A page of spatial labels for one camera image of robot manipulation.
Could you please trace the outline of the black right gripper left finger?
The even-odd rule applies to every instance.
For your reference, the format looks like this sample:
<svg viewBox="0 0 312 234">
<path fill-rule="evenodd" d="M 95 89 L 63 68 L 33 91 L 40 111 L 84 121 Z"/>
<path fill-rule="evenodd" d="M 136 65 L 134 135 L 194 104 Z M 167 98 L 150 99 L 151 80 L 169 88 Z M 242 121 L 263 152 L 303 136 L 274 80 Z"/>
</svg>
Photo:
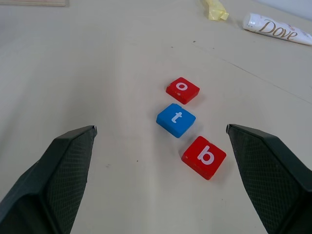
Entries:
<svg viewBox="0 0 312 234">
<path fill-rule="evenodd" d="M 97 128 L 55 138 L 0 203 L 2 234 L 68 234 L 88 180 Z"/>
</svg>

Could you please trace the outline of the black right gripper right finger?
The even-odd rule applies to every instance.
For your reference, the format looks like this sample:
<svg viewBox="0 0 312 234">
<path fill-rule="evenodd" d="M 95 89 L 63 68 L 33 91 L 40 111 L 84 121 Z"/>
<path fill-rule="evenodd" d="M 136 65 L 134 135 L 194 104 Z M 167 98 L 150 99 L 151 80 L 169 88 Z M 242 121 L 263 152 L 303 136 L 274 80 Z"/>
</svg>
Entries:
<svg viewBox="0 0 312 234">
<path fill-rule="evenodd" d="M 276 136 L 228 124 L 244 188 L 269 234 L 312 232 L 312 172 Z"/>
</svg>

